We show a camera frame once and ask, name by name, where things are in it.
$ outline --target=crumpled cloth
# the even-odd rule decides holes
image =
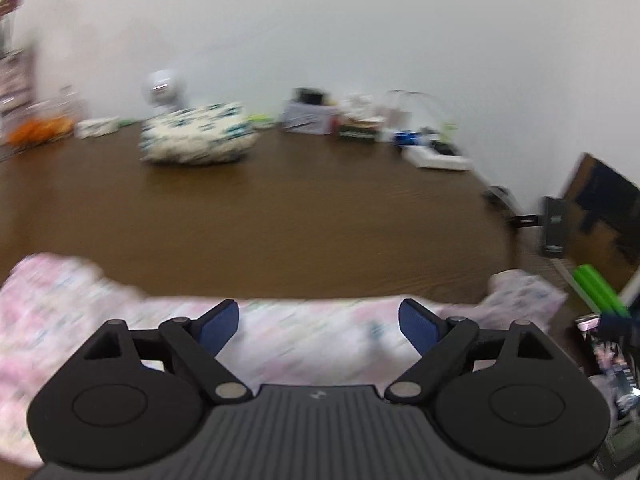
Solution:
[[[562,292],[521,271],[498,274],[490,286],[494,291],[475,308],[415,299],[483,328],[526,318],[543,329],[564,301]],[[254,390],[279,383],[375,384],[383,391],[420,357],[398,328],[404,298],[239,301],[238,332],[217,359]],[[0,289],[0,456],[25,466],[42,463],[26,425],[28,405],[106,320],[125,319],[132,330],[155,328],[175,316],[199,317],[219,301],[148,298],[80,258],[25,258]]]

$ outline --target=white power strip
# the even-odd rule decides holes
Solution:
[[[426,146],[405,146],[402,149],[402,158],[417,168],[466,171],[472,167],[471,159],[466,156],[441,155]]]

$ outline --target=folded white and blue fabric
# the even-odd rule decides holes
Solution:
[[[257,140],[242,103],[187,108],[143,123],[142,160],[210,164],[244,155]]]

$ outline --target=folded cloth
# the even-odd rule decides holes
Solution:
[[[142,160],[210,164],[244,155],[257,140],[242,103],[187,108],[145,121]]]
[[[496,278],[496,292],[510,281],[504,273]],[[382,392],[420,358],[398,328],[404,298],[239,301],[238,332],[217,359],[254,390],[264,383],[375,384]],[[452,308],[415,299],[436,313]],[[539,299],[528,308],[542,310],[544,315],[536,319],[546,326],[546,317],[555,311],[545,298]],[[172,317],[199,317],[219,301],[148,298],[108,280],[95,264],[80,258],[25,258],[0,289],[0,456],[40,465],[26,425],[28,405],[106,320],[124,319],[132,330],[155,328]],[[473,319],[479,307],[462,308]],[[492,308],[509,317],[509,303]],[[520,310],[516,317],[535,315]]]

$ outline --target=silver screw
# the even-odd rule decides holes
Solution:
[[[216,395],[222,399],[239,399],[246,393],[244,384],[223,383],[216,388]]]
[[[420,384],[412,383],[411,381],[394,383],[389,389],[391,390],[391,393],[396,397],[403,398],[417,397],[422,391]]]

